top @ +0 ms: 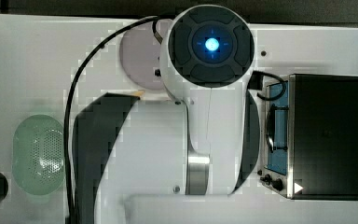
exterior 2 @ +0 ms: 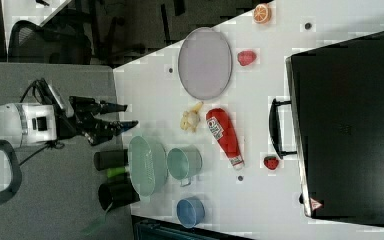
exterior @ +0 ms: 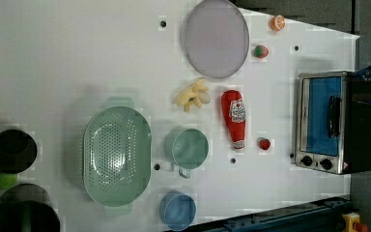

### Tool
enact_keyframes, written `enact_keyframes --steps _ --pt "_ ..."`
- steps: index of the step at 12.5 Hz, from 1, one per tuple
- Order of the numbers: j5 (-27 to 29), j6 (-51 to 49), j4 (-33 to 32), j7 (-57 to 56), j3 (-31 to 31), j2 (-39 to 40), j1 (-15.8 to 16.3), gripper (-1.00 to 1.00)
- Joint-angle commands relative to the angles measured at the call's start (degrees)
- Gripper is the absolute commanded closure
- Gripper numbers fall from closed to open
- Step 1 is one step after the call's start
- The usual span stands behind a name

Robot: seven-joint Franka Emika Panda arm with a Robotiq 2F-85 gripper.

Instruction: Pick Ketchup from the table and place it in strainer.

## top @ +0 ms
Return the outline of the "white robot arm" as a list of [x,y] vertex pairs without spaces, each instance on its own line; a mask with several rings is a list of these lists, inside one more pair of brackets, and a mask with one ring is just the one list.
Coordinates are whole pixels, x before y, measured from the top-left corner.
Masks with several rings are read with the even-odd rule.
[[134,196],[228,196],[249,155],[248,83],[255,39],[245,19],[216,5],[172,21],[159,69],[169,101],[106,93],[75,119],[73,224],[126,224]]

